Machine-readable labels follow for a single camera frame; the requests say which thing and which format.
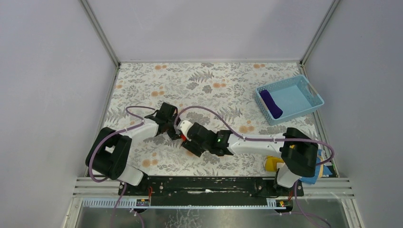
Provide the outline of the purple towel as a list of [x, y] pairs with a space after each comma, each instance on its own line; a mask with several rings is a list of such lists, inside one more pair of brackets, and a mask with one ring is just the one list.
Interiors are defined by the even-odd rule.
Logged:
[[283, 110], [275, 103], [268, 90], [260, 91], [259, 95], [274, 119], [278, 119], [283, 115]]

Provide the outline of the orange towel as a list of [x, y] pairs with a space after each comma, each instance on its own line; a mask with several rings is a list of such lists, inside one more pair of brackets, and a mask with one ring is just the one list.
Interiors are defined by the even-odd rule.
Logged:
[[187, 138], [183, 134], [181, 134], [180, 137], [182, 138], [183, 141], [187, 140]]

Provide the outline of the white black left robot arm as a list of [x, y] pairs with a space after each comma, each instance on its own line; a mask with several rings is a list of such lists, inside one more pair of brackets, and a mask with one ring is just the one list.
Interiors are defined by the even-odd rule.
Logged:
[[104, 127], [98, 133], [85, 160], [89, 176], [94, 182], [101, 183], [110, 179], [138, 186], [146, 174], [127, 163], [133, 140], [141, 142], [163, 133], [168, 134], [172, 140], [180, 139], [175, 131], [180, 121], [179, 112], [174, 105], [164, 102], [160, 108], [153, 108], [152, 113], [144, 117], [132, 113], [131, 108], [128, 106], [125, 111], [138, 118], [138, 124], [121, 130]]

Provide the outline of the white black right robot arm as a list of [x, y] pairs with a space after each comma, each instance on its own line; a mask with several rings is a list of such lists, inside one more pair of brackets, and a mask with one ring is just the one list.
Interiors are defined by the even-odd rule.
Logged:
[[279, 158], [275, 164], [276, 184], [291, 188], [302, 178], [314, 177], [318, 144], [296, 128], [272, 135], [235, 134], [230, 130], [213, 132], [198, 123], [181, 121], [177, 126], [183, 147], [200, 157], [204, 152], [217, 156], [258, 154]]

